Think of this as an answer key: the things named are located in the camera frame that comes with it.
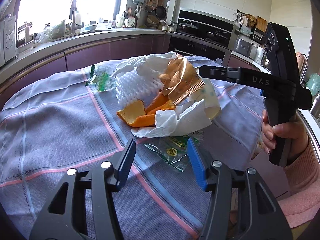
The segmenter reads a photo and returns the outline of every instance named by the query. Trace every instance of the orange peel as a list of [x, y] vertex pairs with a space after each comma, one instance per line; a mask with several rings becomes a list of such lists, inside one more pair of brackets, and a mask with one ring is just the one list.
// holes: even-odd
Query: orange peel
[[134, 123], [129, 123], [131, 127], [139, 128], [155, 125], [156, 123], [156, 114], [146, 114], [136, 118]]
[[150, 112], [148, 112], [148, 114], [155, 114], [158, 110], [174, 110], [175, 108], [176, 106], [173, 104], [173, 102], [171, 100], [168, 100], [168, 102], [166, 102], [162, 106], [152, 109]]
[[117, 111], [117, 115], [128, 125], [134, 123], [137, 117], [145, 115], [144, 105], [141, 100], [134, 101], [127, 105], [124, 109]]
[[145, 112], [149, 113], [151, 110], [165, 104], [168, 100], [168, 96], [164, 96], [161, 92], [159, 92], [155, 99], [153, 99], [151, 104], [147, 108], [145, 108]]

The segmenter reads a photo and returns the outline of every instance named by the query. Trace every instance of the blue gripper pad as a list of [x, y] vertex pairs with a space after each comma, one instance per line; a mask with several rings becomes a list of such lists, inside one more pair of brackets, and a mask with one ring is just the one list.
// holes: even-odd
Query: blue gripper pad
[[196, 181], [198, 186], [206, 191], [208, 187], [208, 183], [206, 180], [206, 164], [204, 159], [201, 158], [199, 154], [201, 152], [196, 147], [194, 141], [190, 138], [187, 142], [187, 152], [191, 162], [191, 166], [193, 169], [193, 173], [195, 174]]
[[117, 189], [120, 190], [125, 183], [130, 172], [133, 159], [136, 155], [136, 142], [132, 139], [127, 143], [125, 149], [121, 152], [118, 163], [115, 166], [115, 178], [117, 180]]

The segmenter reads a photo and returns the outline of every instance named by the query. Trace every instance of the human hand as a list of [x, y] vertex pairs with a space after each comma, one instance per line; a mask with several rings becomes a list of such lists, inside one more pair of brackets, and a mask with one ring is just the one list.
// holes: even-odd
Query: human hand
[[262, 141], [263, 149], [269, 154], [276, 148], [276, 136], [291, 138], [291, 149], [288, 159], [293, 162], [308, 147], [308, 135], [301, 121], [287, 122], [272, 127], [268, 123], [268, 116], [265, 110], [262, 112]]

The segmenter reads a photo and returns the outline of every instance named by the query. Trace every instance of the cutting board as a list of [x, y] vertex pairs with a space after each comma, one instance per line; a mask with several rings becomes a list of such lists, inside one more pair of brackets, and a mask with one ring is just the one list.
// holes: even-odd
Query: cutting board
[[258, 16], [256, 28], [263, 32], [266, 32], [267, 25], [268, 22], [265, 19]]

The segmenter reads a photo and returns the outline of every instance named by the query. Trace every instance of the purple cabinet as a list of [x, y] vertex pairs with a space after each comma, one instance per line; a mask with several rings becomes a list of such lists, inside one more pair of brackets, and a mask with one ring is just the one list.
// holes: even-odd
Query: purple cabinet
[[151, 47], [151, 53], [155, 54], [161, 54], [168, 52], [168, 49], [166, 52], [164, 52], [164, 37], [166, 35], [154, 35], [152, 39], [152, 47]]
[[5, 91], [0, 94], [0, 109], [2, 110], [4, 104], [8, 101], [10, 97], [12, 97], [16, 92], [20, 89], [30, 85], [31, 83], [50, 77], [54, 73], [67, 71], [67, 65], [65, 57], [56, 59], [42, 67], [32, 71], [28, 75], [19, 79], [12, 85], [10, 85]]
[[110, 43], [110, 59], [127, 59], [130, 57], [149, 55], [153, 48], [153, 35], [139, 38], [128, 38]]
[[82, 49], [71, 54], [66, 51], [68, 71], [74, 71], [106, 60], [110, 60], [110, 43]]
[[127, 59], [136, 56], [136, 38], [128, 38], [110, 43], [110, 60]]
[[136, 56], [151, 54], [153, 36], [147, 35], [136, 38]]

